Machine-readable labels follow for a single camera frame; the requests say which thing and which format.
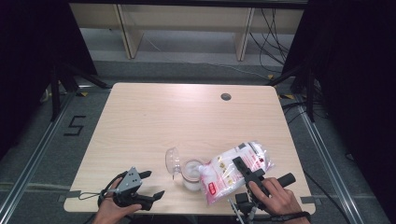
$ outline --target wooden table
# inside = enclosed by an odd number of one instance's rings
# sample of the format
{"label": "wooden table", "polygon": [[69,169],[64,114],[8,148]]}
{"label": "wooden table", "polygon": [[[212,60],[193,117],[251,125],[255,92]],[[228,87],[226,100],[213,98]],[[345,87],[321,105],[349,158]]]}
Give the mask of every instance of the wooden table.
{"label": "wooden table", "polygon": [[[221,98],[223,93],[231,100]],[[293,173],[288,189],[309,197],[296,149],[276,91],[266,86],[118,83],[114,85],[93,133],[71,190],[100,192],[117,174],[135,166],[152,171],[138,193],[152,196],[165,190],[150,211],[142,214],[232,215],[224,198],[210,206],[202,192],[191,192],[165,168],[165,153],[176,147],[180,162],[210,161],[243,142],[257,140],[275,163],[266,177]],[[245,186],[237,192],[245,192]],[[96,212],[97,197],[69,198],[68,212]],[[313,214],[313,203],[302,204]]]}

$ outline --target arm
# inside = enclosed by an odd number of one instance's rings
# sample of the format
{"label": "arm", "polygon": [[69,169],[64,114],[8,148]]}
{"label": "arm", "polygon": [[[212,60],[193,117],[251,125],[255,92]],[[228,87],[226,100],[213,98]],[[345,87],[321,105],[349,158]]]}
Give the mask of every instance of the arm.
{"label": "arm", "polygon": [[[289,189],[283,189],[276,178],[265,178],[262,184],[271,194],[267,197],[257,186],[256,183],[250,181],[248,183],[251,191],[266,206],[266,211],[270,215],[287,215],[302,212],[301,206],[298,204],[294,193]],[[285,224],[308,224],[306,217],[295,218],[284,222]]]}
{"label": "arm", "polygon": [[[114,189],[120,182],[122,178],[114,181],[111,186]],[[140,210],[142,205],[140,204],[132,204],[128,207],[118,207],[113,202],[113,192],[109,192],[106,194],[106,197],[103,199],[100,204],[99,210],[96,213],[95,219],[92,224],[116,224],[123,217],[132,214],[133,212]]]}

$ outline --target hole in table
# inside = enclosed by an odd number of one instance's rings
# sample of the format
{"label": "hole in table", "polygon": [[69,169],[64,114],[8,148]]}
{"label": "hole in table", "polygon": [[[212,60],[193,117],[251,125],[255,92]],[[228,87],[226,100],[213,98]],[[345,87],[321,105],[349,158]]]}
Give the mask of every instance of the hole in table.
{"label": "hole in table", "polygon": [[229,100],[231,100],[231,95],[229,93],[223,93],[221,95],[221,99],[224,101],[229,101]]}

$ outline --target hand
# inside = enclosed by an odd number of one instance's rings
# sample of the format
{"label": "hand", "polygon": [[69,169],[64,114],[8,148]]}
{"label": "hand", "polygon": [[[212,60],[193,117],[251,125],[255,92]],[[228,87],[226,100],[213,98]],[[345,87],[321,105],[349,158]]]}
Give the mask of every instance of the hand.
{"label": "hand", "polygon": [[[270,215],[288,215],[302,212],[301,206],[298,204],[294,193],[289,189],[283,189],[276,178],[265,178],[262,184],[270,192],[270,197],[267,197],[257,186],[256,183],[250,181],[248,183],[252,193],[264,203]],[[285,223],[309,223],[305,217],[295,218]]]}
{"label": "hand", "polygon": [[[111,185],[111,189],[114,189],[122,178],[118,178]],[[93,224],[115,224],[118,223],[123,217],[132,214],[133,212],[140,210],[142,205],[132,204],[128,207],[119,207],[113,201],[113,192],[109,192],[105,195],[105,198],[100,204],[99,210],[96,213]]]}

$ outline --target snack bag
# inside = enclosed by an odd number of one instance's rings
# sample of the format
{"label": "snack bag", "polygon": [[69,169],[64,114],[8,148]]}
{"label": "snack bag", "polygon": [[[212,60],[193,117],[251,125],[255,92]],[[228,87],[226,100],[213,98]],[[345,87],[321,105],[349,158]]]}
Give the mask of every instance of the snack bag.
{"label": "snack bag", "polygon": [[252,172],[259,169],[267,172],[273,166],[266,150],[257,142],[242,143],[213,158],[199,167],[201,190],[209,205],[245,184],[244,177],[233,164],[236,157],[241,157]]}

